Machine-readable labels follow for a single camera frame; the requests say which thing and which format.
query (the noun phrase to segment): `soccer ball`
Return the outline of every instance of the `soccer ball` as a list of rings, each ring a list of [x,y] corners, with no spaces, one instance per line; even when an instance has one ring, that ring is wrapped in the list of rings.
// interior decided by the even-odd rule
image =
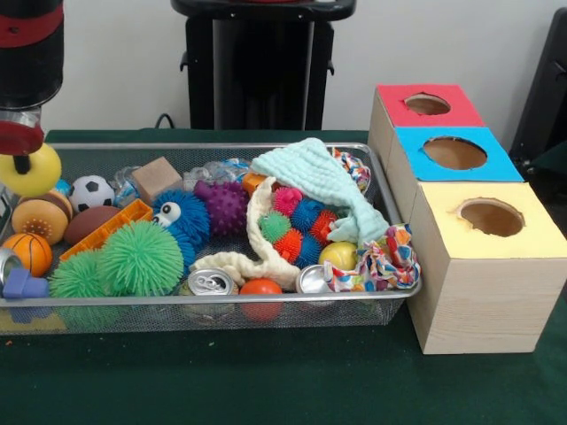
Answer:
[[[114,204],[114,189],[98,175],[86,175],[74,181],[69,190],[69,201],[76,213],[93,206]]]

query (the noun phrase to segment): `brown football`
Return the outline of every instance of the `brown football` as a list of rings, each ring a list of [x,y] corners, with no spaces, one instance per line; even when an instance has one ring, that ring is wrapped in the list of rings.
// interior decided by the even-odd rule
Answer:
[[[105,205],[95,206],[80,212],[69,223],[63,235],[65,242],[71,245],[79,243],[84,237],[90,235],[119,212],[119,208]]]

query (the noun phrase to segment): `spiky ball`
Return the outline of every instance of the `spiky ball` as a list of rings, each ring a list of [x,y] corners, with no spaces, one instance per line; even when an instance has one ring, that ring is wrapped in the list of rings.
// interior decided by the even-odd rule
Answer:
[[[274,248],[280,257],[285,259],[288,263],[293,262],[298,258],[301,252],[301,241],[303,235],[295,228],[285,234],[283,238],[274,243]]]
[[[168,217],[168,213],[162,211],[169,203],[179,206],[181,209],[179,216]],[[196,251],[202,250],[209,241],[209,214],[203,201],[192,193],[182,190],[169,190],[162,193],[153,203],[153,213],[156,214],[156,217],[169,218],[167,226],[186,234]]]
[[[274,196],[274,209],[281,214],[291,217],[303,195],[299,189],[280,188]]]
[[[327,246],[330,243],[327,240],[327,236],[330,233],[330,225],[335,221],[337,221],[337,216],[333,211],[322,210],[315,224],[309,230],[309,235],[314,237],[322,246]]]
[[[50,277],[50,295],[55,298],[100,298],[109,295],[97,273],[99,251],[84,251],[59,263]],[[97,332],[112,326],[123,307],[77,306],[59,307],[58,314],[68,330]]]
[[[260,218],[258,225],[262,236],[270,243],[276,243],[291,229],[290,219],[277,211]]]
[[[246,209],[250,198],[237,182],[212,186],[199,181],[193,193],[206,204],[214,236],[241,235],[246,229]]]
[[[309,232],[324,207],[313,199],[303,199],[291,216],[291,225],[303,234]]]
[[[321,255],[322,246],[317,240],[311,235],[303,235],[303,241],[301,242],[301,251],[299,256],[293,263],[294,266],[299,268],[304,268],[311,266],[312,264],[317,264],[319,261],[319,256]]]
[[[104,284],[115,296],[162,296],[183,275],[183,255],[166,229],[138,221],[108,238],[97,262]]]

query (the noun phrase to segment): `can top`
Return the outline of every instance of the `can top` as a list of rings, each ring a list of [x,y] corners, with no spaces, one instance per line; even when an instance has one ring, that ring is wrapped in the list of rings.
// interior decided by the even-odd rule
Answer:
[[[187,285],[195,295],[229,295],[234,281],[220,269],[197,270],[187,278]]]
[[[332,292],[323,277],[323,266],[315,264],[304,268],[297,278],[296,291],[301,294],[324,294]]]
[[[0,248],[0,290],[2,290],[8,281],[10,272],[18,267],[23,266],[15,252],[8,248]]]

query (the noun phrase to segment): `wooden block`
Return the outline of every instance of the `wooden block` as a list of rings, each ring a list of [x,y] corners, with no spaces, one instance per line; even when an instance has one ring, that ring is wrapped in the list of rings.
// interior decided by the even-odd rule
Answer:
[[[140,198],[153,205],[156,198],[166,190],[182,189],[183,179],[164,157],[158,158],[132,173]]]

